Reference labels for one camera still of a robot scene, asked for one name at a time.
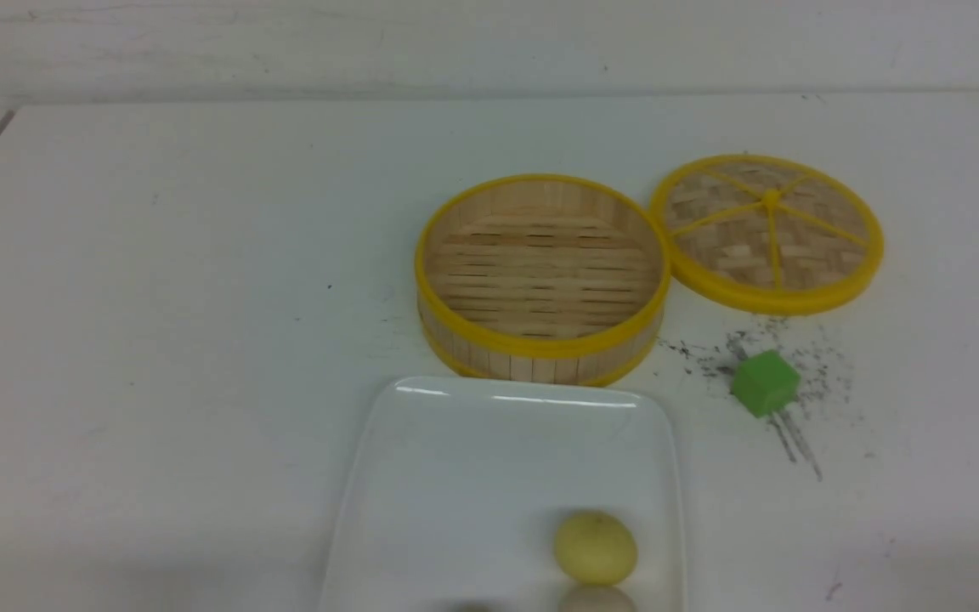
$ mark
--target white rectangular plate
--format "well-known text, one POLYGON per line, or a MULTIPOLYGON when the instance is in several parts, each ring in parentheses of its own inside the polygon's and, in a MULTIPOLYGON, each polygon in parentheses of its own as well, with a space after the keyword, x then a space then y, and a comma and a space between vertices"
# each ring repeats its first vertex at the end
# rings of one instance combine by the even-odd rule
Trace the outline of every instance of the white rectangular plate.
POLYGON ((556 611, 552 539, 613 513, 640 561, 620 588, 685 608, 675 442, 651 399, 602 388, 408 378, 377 396, 347 484, 322 612, 556 611))

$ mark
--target woven bamboo lid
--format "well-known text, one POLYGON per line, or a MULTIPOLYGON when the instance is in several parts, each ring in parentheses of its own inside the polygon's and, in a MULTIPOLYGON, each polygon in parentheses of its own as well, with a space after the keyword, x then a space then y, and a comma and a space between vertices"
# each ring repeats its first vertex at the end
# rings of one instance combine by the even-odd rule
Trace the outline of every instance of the woven bamboo lid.
POLYGON ((652 212, 675 276, 734 309, 808 315, 867 289, 882 229, 848 187, 769 156, 712 156, 664 179, 652 212))

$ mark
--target bamboo steamer basket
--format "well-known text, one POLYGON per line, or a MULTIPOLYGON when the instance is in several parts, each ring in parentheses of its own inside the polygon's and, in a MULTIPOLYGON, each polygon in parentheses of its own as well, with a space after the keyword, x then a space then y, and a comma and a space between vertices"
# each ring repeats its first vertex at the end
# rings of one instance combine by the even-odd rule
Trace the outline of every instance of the bamboo steamer basket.
POLYGON ((732 309, 811 315, 850 302, 882 261, 882 228, 853 190, 773 156, 711 156, 652 199, 675 276, 732 309))
POLYGON ((460 375, 603 386, 655 343, 670 261, 628 197, 525 174, 448 201, 422 232, 415 276, 425 337, 460 375))

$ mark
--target green cube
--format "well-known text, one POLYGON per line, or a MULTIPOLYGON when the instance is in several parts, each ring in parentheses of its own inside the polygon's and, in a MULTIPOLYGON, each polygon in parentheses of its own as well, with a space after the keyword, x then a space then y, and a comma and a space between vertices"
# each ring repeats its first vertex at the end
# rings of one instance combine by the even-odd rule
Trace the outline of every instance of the green cube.
POLYGON ((795 399, 800 373, 776 351, 766 351, 738 364, 731 393, 751 415, 767 417, 795 399))

